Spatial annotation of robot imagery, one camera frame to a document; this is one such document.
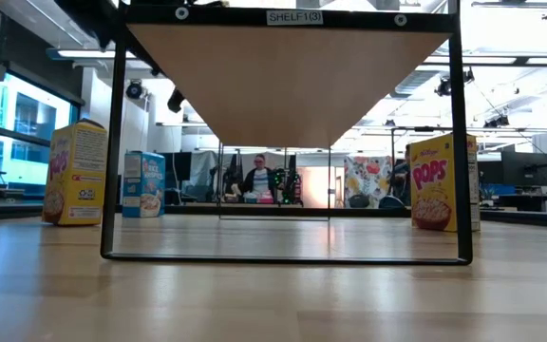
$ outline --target wooden floor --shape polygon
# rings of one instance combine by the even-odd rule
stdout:
[[[485,223],[470,267],[111,262],[99,237],[0,221],[0,341],[547,341],[546,228]],[[116,250],[444,257],[453,237],[403,219],[176,217],[124,221]]]

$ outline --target blue cereal box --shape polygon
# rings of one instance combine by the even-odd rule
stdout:
[[[125,218],[163,215],[164,157],[155,153],[128,152],[123,161],[123,209]]]

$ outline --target ceiling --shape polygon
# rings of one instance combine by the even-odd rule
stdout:
[[[293,8],[295,1],[231,0],[230,3],[233,7]],[[319,1],[324,4],[324,10],[376,10],[371,5],[373,0]],[[541,19],[545,9],[476,8],[472,7],[473,0],[461,1],[464,55],[547,55],[547,20]],[[446,6],[444,0],[418,2],[419,7],[402,7],[402,10],[433,12]],[[97,44],[77,29],[52,0],[0,0],[0,10],[56,48],[97,48]],[[447,44],[443,44],[438,52],[447,53]],[[110,77],[111,61],[81,63],[97,67],[104,78]],[[128,63],[130,77],[150,77],[146,64],[140,61]],[[512,125],[547,125],[546,115],[534,115],[547,105],[547,68],[477,66],[473,67],[473,72],[476,81],[465,89],[469,124],[482,127],[485,120],[503,113],[509,115]],[[448,70],[444,66],[420,66],[395,92],[366,113],[359,124],[381,125],[386,120],[394,120],[397,125],[449,126],[450,98],[441,98],[433,91],[440,83],[440,78],[447,74]],[[361,142],[361,138],[362,135],[351,140],[355,145],[360,145],[365,143]]]

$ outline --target black jacket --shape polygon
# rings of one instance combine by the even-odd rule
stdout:
[[[270,188],[270,192],[272,193],[272,197],[275,200],[276,193],[275,191],[275,176],[272,169],[269,167],[265,168],[267,170],[267,181],[268,181],[268,187]],[[246,175],[246,179],[242,183],[242,186],[240,186],[240,190],[242,190],[242,193],[252,192],[253,188],[255,186],[255,168],[251,170],[251,172]]]

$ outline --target cereal box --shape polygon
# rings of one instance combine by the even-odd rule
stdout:
[[[165,159],[155,153],[126,153],[123,163],[123,209],[126,218],[163,215]]]
[[[467,137],[472,230],[481,228],[476,138]],[[410,146],[411,216],[413,226],[446,232],[457,231],[455,164],[451,134]]]
[[[42,221],[57,225],[101,223],[106,130],[89,120],[52,134]]]

